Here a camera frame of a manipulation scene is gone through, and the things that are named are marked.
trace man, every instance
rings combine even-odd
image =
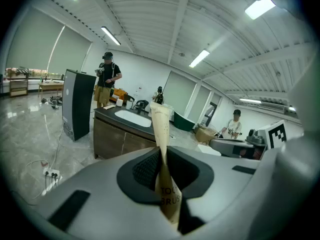
[[[236,109],[233,112],[233,120],[229,120],[224,128],[222,128],[223,139],[236,139],[241,133],[242,125],[240,123],[241,111]]]
[[[111,87],[116,80],[122,78],[119,67],[112,61],[113,54],[111,52],[106,52],[102,59],[104,59],[104,62],[99,65],[99,68],[102,69],[100,73],[96,73],[99,80],[94,92],[97,108],[105,107],[108,104]]]
[[[164,104],[165,98],[161,86],[158,87],[158,91],[156,91],[152,96],[152,101],[161,105]]]

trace wooden cabinet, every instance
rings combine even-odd
[[[94,119],[94,156],[109,159],[122,155],[126,132],[106,122]]]
[[[156,143],[151,140],[126,132],[125,138],[124,138],[124,145],[122,149],[122,155],[133,152],[133,151],[156,147],[156,146],[157,146]]]
[[[107,122],[94,119],[93,143],[95,158],[114,158],[126,153],[156,147],[152,140],[126,132]]]

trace wooden table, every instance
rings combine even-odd
[[[58,91],[64,89],[64,83],[63,82],[40,82],[38,83],[39,89],[38,89],[38,97],[40,93],[40,88],[41,88],[41,100],[42,100],[42,95],[44,93],[44,90],[56,90],[56,95],[58,96]]]

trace sink basin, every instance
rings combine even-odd
[[[120,117],[124,120],[127,120],[131,123],[134,123],[136,125],[142,126],[142,127],[150,127],[151,126],[151,120],[148,118],[145,118],[141,115],[131,113],[127,110],[120,110],[114,113],[117,117]]]

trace reflective tile floor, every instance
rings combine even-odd
[[[54,92],[45,92],[48,99]],[[96,108],[92,101],[91,111]],[[20,97],[0,97],[0,165],[10,190],[18,192],[30,204],[36,204],[39,195],[51,183],[43,170],[49,162],[62,175],[60,183],[82,168],[98,162],[94,158],[93,117],[90,114],[90,132],[73,142],[63,131],[62,107],[55,110],[42,104],[37,93]],[[195,135],[170,125],[171,146],[198,150]]]

